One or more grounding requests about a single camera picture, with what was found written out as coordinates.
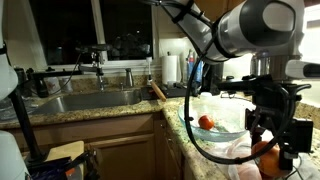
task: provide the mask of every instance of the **stainless steel sink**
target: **stainless steel sink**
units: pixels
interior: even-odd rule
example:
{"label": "stainless steel sink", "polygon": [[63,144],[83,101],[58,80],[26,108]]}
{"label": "stainless steel sink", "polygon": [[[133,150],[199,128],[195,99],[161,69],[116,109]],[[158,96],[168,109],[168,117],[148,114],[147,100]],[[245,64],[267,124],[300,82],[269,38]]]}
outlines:
{"label": "stainless steel sink", "polygon": [[57,97],[37,108],[32,114],[58,113],[84,109],[132,105],[141,101],[140,90],[101,92]]}

